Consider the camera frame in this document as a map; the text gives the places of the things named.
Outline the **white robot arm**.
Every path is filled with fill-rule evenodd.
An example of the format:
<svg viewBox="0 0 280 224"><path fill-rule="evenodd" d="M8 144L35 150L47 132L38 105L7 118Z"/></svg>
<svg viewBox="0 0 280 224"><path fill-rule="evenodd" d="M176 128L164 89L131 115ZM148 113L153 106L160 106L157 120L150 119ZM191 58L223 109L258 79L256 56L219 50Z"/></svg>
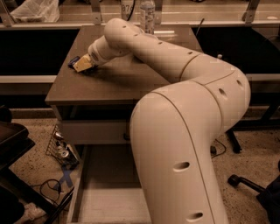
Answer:
<svg viewBox="0 0 280 224"><path fill-rule="evenodd" d="M130 118L130 143L152 224L229 224L210 155L214 139L249 107L236 66L164 42L120 18L78 60L80 72L132 53L169 83L145 95Z"/></svg>

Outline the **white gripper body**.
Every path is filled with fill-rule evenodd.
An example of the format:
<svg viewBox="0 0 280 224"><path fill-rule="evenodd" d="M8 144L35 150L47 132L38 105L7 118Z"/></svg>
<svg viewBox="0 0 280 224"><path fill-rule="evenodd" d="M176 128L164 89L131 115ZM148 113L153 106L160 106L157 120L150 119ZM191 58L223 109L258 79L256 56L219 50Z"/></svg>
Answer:
<svg viewBox="0 0 280 224"><path fill-rule="evenodd" d="M94 66L101 66L116 57L115 50L109 46L104 36L98 38L87 50Z"/></svg>

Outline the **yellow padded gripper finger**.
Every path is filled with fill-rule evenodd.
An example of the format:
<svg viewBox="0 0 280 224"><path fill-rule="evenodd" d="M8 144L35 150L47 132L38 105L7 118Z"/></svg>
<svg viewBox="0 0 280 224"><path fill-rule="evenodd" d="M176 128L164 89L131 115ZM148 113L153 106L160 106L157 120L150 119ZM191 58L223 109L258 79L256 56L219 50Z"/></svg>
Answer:
<svg viewBox="0 0 280 224"><path fill-rule="evenodd" d="M82 72L93 67L93 62L88 54L85 54L80 59L78 59L74 64L73 68L76 72Z"/></svg>

